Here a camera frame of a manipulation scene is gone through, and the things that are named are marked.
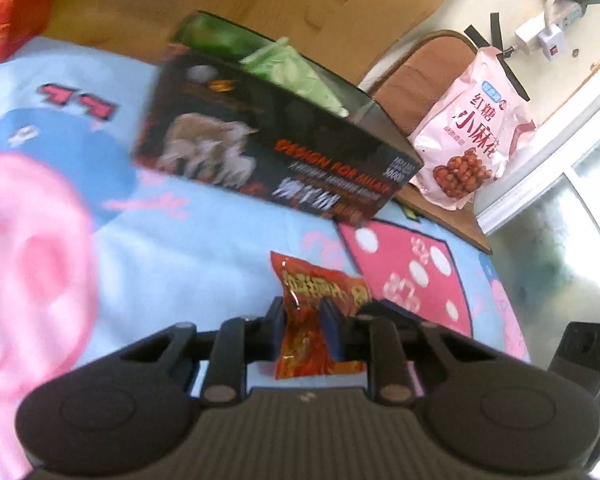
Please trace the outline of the red orange snack packet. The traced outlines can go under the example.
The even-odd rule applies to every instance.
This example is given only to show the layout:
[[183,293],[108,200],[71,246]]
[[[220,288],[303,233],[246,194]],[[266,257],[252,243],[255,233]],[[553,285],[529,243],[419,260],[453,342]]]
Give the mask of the red orange snack packet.
[[329,356],[321,329],[320,301],[332,300],[345,316],[370,301],[364,278],[316,266],[306,260],[271,254],[272,268],[283,286],[286,328],[276,362],[278,380],[363,373],[362,362],[339,363]]

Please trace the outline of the plain green snack packet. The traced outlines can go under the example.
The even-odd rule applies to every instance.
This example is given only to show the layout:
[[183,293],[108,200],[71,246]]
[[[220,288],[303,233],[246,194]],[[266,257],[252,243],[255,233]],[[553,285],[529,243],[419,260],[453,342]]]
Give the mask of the plain green snack packet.
[[318,76],[308,61],[288,44],[286,37],[270,42],[266,46],[245,56],[242,69],[280,88],[288,90],[341,118],[349,116],[340,99]]

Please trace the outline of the cartoon pig bed sheet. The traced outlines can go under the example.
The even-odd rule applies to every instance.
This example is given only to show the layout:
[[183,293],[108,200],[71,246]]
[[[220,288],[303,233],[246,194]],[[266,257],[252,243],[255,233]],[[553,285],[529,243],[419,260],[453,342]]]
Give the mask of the cartoon pig bed sheet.
[[176,322],[213,330],[280,292],[272,252],[363,274],[518,359],[491,259],[390,203],[362,229],[154,171],[134,155],[158,68],[36,38],[0,63],[0,479],[29,465],[15,411],[46,379]]

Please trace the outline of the pink twisted snack bag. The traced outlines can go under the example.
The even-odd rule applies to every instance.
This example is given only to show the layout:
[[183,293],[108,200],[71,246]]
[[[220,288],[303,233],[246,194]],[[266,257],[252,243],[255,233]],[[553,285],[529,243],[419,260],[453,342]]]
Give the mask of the pink twisted snack bag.
[[412,185],[447,210],[505,174],[536,125],[527,101],[509,81],[494,47],[480,49],[410,136],[422,159]]

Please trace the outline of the black sheep print box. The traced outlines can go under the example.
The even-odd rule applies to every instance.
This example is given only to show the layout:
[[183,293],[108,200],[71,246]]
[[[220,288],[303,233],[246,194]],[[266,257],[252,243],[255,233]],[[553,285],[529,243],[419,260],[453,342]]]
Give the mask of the black sheep print box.
[[245,72],[270,39],[207,12],[172,37],[138,136],[143,166],[358,226],[422,169],[385,110],[304,59],[349,112],[341,118]]

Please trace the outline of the brown seat cushion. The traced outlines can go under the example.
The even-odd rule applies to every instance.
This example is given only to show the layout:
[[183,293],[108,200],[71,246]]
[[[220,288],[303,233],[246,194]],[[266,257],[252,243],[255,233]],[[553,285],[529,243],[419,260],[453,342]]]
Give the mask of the brown seat cushion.
[[[409,136],[474,60],[477,48],[465,35],[438,30],[411,44],[367,93],[386,111],[404,136]],[[492,249],[478,225],[472,203],[446,210],[425,200],[414,185],[405,185],[396,201],[436,222],[490,255]]]

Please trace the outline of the white plug adapter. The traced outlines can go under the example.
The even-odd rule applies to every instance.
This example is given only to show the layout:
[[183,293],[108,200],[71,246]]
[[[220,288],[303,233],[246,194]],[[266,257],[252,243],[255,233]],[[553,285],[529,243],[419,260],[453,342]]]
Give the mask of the white plug adapter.
[[549,61],[561,56],[565,51],[565,36],[562,29],[551,24],[549,29],[544,28],[538,36],[543,54]]

